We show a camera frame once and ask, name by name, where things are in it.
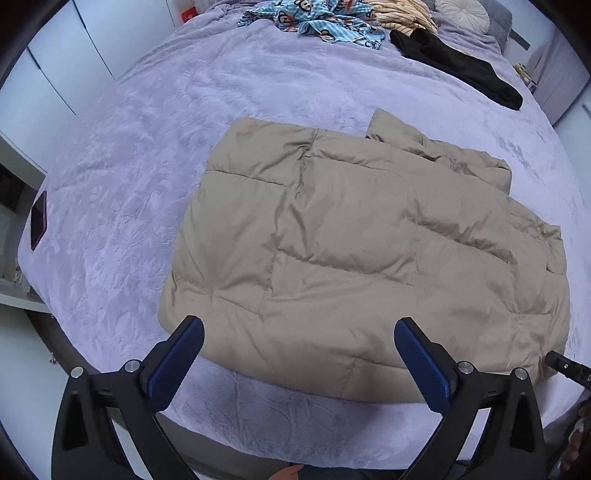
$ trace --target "round pillow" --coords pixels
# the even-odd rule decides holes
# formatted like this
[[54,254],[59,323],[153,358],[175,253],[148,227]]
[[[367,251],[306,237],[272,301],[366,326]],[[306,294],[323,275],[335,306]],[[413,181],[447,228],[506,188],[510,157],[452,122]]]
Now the round pillow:
[[491,26],[488,13],[477,0],[435,0],[435,9],[466,30],[486,33]]

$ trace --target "blue gripper pad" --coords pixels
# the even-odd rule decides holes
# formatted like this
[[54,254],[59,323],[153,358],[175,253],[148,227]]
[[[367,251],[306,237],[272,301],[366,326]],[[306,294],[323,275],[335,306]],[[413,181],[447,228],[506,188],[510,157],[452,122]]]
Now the blue gripper pad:
[[394,343],[429,408],[445,415],[457,386],[452,357],[408,317],[396,322]]
[[168,340],[158,342],[148,353],[140,385],[151,411],[168,408],[204,341],[205,327],[201,319],[187,316]]

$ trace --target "person's hand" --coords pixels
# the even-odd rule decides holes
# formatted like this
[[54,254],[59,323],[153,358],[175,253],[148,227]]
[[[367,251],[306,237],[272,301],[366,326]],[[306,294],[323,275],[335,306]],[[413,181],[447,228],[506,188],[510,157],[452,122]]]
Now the person's hand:
[[[579,417],[582,419],[585,418],[589,415],[590,410],[589,405],[585,405],[579,410]],[[566,447],[564,455],[562,456],[562,461],[560,462],[560,469],[563,472],[569,470],[574,461],[579,458],[579,449],[581,448],[583,440],[583,432],[576,431],[572,434],[569,446]]]
[[298,480],[297,472],[303,468],[303,465],[289,466],[277,472],[269,480]]

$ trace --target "smartphone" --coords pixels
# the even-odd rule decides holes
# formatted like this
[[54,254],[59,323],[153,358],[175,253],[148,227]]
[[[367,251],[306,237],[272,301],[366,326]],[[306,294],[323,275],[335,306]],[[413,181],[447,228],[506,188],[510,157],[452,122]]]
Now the smartphone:
[[31,250],[35,250],[47,230],[47,191],[39,195],[31,209]]

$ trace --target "red box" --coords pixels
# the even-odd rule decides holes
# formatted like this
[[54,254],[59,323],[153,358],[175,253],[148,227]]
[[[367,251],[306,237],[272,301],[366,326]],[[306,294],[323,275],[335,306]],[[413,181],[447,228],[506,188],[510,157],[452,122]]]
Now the red box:
[[195,7],[189,8],[189,10],[185,10],[183,13],[181,13],[183,23],[187,23],[189,20],[196,16],[198,16],[198,13]]

